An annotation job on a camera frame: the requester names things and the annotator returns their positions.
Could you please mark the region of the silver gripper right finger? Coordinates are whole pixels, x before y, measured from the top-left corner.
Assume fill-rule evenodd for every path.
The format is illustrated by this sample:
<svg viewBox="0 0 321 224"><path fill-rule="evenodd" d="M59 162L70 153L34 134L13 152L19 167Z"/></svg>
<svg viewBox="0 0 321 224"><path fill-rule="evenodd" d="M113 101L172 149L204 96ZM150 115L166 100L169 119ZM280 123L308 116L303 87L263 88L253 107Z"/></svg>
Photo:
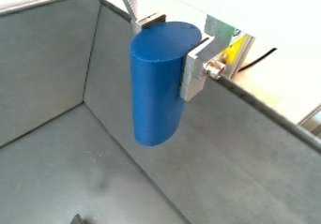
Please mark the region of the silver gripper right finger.
<svg viewBox="0 0 321 224"><path fill-rule="evenodd" d="M204 90L208 77L217 80L223 76L227 65L216 59L221 52L215 37L207 37L188 52L180 90L181 98L187 101Z"/></svg>

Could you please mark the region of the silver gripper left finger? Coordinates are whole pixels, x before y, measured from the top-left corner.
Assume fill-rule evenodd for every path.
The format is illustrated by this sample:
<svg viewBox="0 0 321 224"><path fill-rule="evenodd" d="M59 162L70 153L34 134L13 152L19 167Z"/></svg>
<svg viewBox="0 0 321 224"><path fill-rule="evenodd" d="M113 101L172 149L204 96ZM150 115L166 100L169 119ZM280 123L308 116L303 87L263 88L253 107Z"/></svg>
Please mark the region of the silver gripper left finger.
<svg viewBox="0 0 321 224"><path fill-rule="evenodd" d="M144 18L140 21L134 21L133 24L133 33L137 35L141 31L150 28L152 26L165 22L168 19L168 15L161 12L153 13L150 16Z"/></svg>

